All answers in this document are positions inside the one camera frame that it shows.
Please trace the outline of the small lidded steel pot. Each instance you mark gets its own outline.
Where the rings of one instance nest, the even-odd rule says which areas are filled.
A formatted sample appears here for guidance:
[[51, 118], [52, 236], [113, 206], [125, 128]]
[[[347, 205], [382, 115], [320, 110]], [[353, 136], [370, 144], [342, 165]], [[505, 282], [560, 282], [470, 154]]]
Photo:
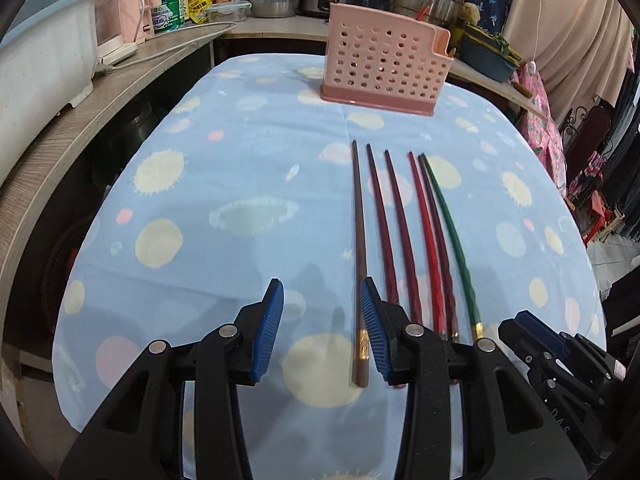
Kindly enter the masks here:
[[300, 0], [248, 0], [255, 18], [292, 18]]

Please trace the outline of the maroon twisted chopstick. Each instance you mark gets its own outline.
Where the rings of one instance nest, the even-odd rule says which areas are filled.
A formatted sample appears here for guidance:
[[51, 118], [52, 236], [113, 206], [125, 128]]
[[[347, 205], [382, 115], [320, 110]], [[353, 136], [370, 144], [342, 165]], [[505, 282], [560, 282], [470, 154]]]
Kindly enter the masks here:
[[406, 283], [408, 290], [409, 308], [410, 308], [410, 320], [416, 324], [422, 324], [422, 304], [420, 298], [418, 276], [416, 275], [416, 264], [414, 263], [413, 250], [410, 240], [410, 233], [405, 213], [404, 204], [402, 203], [402, 197], [398, 179], [396, 176], [395, 168], [390, 156], [390, 151], [384, 151], [384, 157], [386, 162], [386, 168], [388, 177], [390, 178], [390, 188], [392, 189], [394, 205], [396, 209], [396, 217], [398, 223], [398, 230], [400, 235], [400, 242], [402, 248], [402, 258], [404, 258]]

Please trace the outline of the red chopstick black band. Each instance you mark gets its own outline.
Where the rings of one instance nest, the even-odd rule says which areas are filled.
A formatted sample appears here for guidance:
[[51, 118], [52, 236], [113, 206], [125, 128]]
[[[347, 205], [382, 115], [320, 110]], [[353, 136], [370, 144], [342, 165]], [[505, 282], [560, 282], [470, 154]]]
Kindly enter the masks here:
[[430, 281], [432, 322], [434, 332], [442, 339], [447, 338], [447, 321], [444, 306], [444, 293], [442, 292], [442, 280], [439, 275], [439, 264], [435, 235], [432, 228], [431, 215], [428, 211], [425, 188], [413, 152], [408, 153], [416, 197], [420, 209], [420, 218], [424, 236], [428, 280]]

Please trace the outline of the pink floral cloth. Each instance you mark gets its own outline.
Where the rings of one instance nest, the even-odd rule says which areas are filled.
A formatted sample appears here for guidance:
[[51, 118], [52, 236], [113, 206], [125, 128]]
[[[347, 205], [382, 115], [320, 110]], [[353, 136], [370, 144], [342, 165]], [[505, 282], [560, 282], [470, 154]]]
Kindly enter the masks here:
[[566, 195], [566, 160], [562, 138], [551, 115], [548, 94], [537, 65], [527, 62], [514, 73], [514, 81], [532, 94], [532, 102], [541, 111], [539, 117], [526, 112], [518, 123], [518, 130], [533, 150], [541, 165], [562, 196]]

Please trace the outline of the green chopstick gold band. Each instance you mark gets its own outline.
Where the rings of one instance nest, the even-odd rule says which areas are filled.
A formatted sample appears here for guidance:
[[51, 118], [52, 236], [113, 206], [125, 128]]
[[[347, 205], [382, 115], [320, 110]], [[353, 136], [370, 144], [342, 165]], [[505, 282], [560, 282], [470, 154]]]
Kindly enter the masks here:
[[454, 225], [454, 219], [451, 217], [444, 194], [442, 194], [442, 190], [440, 189], [439, 183], [436, 179], [430, 162], [424, 154], [421, 154], [419, 156], [419, 160], [421, 168], [427, 174], [426, 178], [428, 180], [428, 185], [430, 186], [432, 192], [435, 194], [435, 198], [439, 206], [439, 211], [442, 213], [442, 218], [444, 218], [447, 227], [452, 249], [454, 250], [454, 258], [456, 259], [456, 263], [460, 273], [466, 302], [466, 310], [468, 310], [471, 324], [472, 339], [473, 341], [477, 341], [484, 336], [484, 327], [482, 318], [480, 317], [480, 310], [478, 310], [477, 307], [475, 289], [472, 283], [471, 273], [468, 266], [466, 265], [466, 259], [461, 240], [458, 235], [456, 226]]

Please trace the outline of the brown chopstick gold band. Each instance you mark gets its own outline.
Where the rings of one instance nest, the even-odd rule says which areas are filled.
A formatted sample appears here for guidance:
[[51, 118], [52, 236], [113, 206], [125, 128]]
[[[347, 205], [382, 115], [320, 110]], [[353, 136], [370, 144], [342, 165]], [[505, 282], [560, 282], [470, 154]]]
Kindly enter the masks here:
[[352, 184], [354, 185], [354, 222], [356, 252], [356, 342], [354, 383], [359, 388], [369, 385], [369, 336], [360, 307], [360, 284], [367, 275], [366, 233], [364, 232], [361, 174], [358, 144], [352, 141]]

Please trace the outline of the pink white toaster oven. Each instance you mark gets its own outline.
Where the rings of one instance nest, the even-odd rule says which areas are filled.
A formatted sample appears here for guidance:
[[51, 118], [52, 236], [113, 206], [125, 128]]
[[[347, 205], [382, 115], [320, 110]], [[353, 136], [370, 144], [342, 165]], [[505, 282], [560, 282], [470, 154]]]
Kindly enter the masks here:
[[160, 0], [96, 0], [96, 40], [102, 64], [117, 64], [134, 55], [155, 35], [152, 10]]

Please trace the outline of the blue dotted tablecloth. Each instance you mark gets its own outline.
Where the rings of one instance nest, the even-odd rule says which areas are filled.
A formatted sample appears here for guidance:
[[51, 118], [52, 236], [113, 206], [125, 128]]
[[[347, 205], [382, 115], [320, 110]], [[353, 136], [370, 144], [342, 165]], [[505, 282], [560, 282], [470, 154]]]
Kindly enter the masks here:
[[405, 393], [352, 383], [354, 199], [367, 270], [385, 283], [378, 219], [404, 208], [422, 312], [430, 280], [410, 157], [425, 155], [461, 240], [485, 334], [531, 310], [604, 344], [577, 226], [534, 152], [492, 104], [447, 86], [430, 117], [320, 98], [315, 55], [232, 58], [164, 118], [108, 193], [58, 316], [53, 374], [75, 429], [155, 339], [203, 338], [262, 298], [284, 310], [268, 372], [240, 393], [258, 479], [389, 479]]

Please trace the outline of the dark teal basin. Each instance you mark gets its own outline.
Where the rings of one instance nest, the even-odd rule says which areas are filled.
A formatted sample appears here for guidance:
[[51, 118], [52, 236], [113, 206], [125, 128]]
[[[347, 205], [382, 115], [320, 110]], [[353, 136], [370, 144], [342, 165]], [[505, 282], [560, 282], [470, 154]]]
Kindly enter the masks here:
[[463, 36], [460, 44], [460, 60], [493, 81], [509, 82], [520, 62], [508, 58], [469, 36]]

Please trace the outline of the white plastic tub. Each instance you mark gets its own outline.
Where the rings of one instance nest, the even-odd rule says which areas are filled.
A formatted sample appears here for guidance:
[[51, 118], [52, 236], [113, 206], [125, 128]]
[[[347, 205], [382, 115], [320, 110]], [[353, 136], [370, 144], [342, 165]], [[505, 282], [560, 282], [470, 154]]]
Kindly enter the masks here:
[[93, 90], [98, 64], [96, 0], [60, 0], [2, 39], [0, 179], [41, 130]]

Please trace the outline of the clear food container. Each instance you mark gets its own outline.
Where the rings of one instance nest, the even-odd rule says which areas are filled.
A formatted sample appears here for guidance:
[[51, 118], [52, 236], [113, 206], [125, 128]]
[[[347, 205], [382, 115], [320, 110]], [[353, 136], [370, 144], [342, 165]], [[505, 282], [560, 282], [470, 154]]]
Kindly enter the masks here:
[[215, 3], [205, 10], [209, 23], [239, 23], [245, 21], [250, 14], [252, 4], [245, 0]]

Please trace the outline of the maroon chopstick dark band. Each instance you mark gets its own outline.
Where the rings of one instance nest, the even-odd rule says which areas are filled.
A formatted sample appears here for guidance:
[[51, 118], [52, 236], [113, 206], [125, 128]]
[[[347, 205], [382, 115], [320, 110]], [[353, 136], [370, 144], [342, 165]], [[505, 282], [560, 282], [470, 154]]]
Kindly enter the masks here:
[[[376, 218], [378, 218], [378, 234], [380, 234], [387, 302], [389, 304], [398, 304], [399, 295], [392, 242], [390, 241], [390, 230], [388, 229], [380, 179], [378, 178], [378, 170], [376, 169], [374, 155], [370, 144], [367, 145], [367, 155], [370, 169], [371, 190], [375, 200]], [[373, 288], [369, 288], [366, 283], [361, 284], [361, 290], [364, 292], [364, 297], [360, 300], [360, 306], [364, 307], [363, 318], [366, 323], [367, 330], [369, 331], [375, 366], [383, 378], [387, 379], [386, 370], [383, 367], [383, 327], [381, 325], [381, 320], [378, 317], [378, 310], [376, 310], [380, 297], [378, 296], [378, 292]]]

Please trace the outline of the pink perforated utensil holder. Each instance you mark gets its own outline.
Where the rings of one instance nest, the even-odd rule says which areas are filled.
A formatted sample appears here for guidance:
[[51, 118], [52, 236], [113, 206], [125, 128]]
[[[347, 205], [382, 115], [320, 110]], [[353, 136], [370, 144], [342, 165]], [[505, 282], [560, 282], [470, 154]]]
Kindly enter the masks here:
[[449, 39], [447, 29], [408, 16], [333, 3], [320, 96], [433, 116], [452, 64]]

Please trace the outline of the green white canister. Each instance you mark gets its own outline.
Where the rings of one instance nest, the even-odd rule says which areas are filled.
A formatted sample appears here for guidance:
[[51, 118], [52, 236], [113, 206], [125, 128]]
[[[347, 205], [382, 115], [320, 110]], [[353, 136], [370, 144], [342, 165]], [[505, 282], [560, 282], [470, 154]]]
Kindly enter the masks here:
[[177, 29], [183, 23], [182, 0], [160, 0], [160, 4], [154, 6], [151, 14], [156, 34]]

